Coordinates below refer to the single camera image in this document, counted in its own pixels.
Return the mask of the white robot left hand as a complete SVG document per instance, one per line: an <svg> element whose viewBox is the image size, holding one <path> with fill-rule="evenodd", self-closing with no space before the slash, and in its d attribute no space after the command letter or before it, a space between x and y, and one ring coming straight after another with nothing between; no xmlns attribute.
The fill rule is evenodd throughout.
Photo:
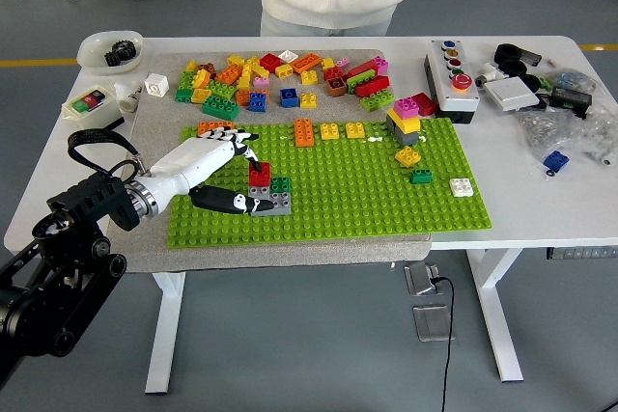
<svg viewBox="0 0 618 412"><path fill-rule="evenodd" d="M212 174L240 155L260 171L262 166L257 155L245 144L258 138L257 134L244 130L219 127L185 140L158 160L147 176L137 177L132 182L131 187L145 205L145 214L158 215L177 195L187 195L195 206L216 212L242 214L273 209L274 203L269 200L204 184Z"/></svg>

